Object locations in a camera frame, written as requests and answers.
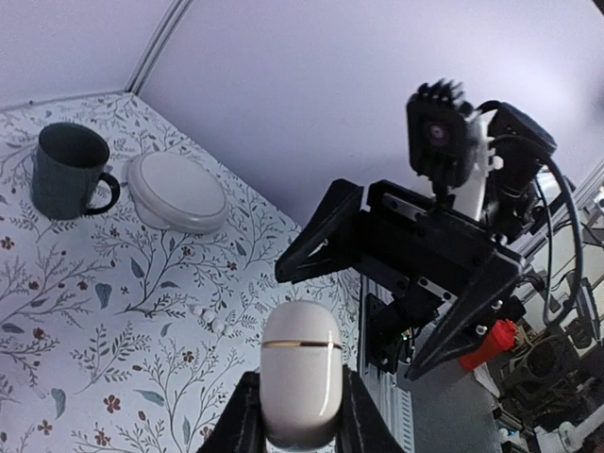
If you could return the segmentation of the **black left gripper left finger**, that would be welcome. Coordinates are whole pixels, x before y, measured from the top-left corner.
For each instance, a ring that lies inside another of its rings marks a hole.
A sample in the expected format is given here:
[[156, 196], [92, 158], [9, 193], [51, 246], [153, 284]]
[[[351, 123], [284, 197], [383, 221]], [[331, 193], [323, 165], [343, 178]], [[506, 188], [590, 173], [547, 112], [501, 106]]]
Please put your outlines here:
[[197, 453], [261, 453], [266, 451], [260, 409], [260, 374], [245, 372], [227, 401], [211, 435]]

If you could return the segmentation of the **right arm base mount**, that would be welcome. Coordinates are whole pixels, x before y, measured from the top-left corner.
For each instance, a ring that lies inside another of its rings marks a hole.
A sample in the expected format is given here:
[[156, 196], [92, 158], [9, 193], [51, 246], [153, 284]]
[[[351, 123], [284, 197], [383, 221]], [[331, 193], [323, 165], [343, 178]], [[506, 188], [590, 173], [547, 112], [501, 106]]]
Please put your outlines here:
[[420, 290], [395, 297], [388, 304], [374, 294], [365, 297], [368, 308], [366, 359], [383, 373], [395, 375], [400, 361], [411, 354], [415, 334], [436, 317], [442, 300]]

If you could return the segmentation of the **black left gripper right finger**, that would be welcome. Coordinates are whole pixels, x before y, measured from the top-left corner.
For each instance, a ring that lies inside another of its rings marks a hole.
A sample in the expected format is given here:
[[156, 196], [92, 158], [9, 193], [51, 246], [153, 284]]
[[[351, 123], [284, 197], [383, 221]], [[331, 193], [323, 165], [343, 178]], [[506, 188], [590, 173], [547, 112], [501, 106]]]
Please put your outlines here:
[[337, 428], [337, 451], [404, 453], [384, 422], [360, 375], [343, 366], [343, 396]]

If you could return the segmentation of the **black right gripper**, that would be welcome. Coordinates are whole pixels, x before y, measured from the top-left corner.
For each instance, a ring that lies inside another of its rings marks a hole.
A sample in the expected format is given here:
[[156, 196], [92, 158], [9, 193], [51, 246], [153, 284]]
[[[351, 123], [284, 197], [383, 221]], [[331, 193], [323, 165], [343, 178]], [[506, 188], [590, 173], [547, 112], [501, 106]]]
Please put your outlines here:
[[476, 351], [478, 327], [493, 323], [493, 304], [522, 275], [522, 257], [476, 221], [392, 182], [369, 187], [368, 210], [360, 211], [362, 198], [363, 187], [334, 180], [278, 258], [276, 281], [298, 283], [358, 262], [356, 270], [394, 297], [424, 290], [441, 305], [452, 301], [408, 368], [411, 381]]

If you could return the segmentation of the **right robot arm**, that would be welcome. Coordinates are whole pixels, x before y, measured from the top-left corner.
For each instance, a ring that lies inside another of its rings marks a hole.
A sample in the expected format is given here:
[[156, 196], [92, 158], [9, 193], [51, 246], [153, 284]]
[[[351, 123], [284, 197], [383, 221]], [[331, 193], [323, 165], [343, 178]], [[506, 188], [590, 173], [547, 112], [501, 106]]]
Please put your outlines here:
[[439, 321], [408, 372], [473, 353], [495, 325], [524, 259], [509, 243], [526, 229], [517, 208], [542, 168], [555, 177], [571, 217], [577, 207], [554, 162], [554, 139], [516, 107], [408, 104], [411, 165], [432, 184], [426, 197], [391, 181], [361, 187], [334, 180], [309, 223], [275, 265], [280, 283], [352, 268], [394, 300], [371, 324], [378, 347]]

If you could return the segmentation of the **white earbud case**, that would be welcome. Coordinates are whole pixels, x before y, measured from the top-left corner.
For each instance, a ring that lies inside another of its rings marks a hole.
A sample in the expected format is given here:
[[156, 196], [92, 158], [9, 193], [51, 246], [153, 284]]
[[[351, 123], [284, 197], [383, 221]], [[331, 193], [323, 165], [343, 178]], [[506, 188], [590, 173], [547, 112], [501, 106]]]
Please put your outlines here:
[[308, 300], [274, 309], [260, 349], [260, 408], [267, 440], [295, 452], [329, 444], [342, 399], [343, 343], [332, 312]]

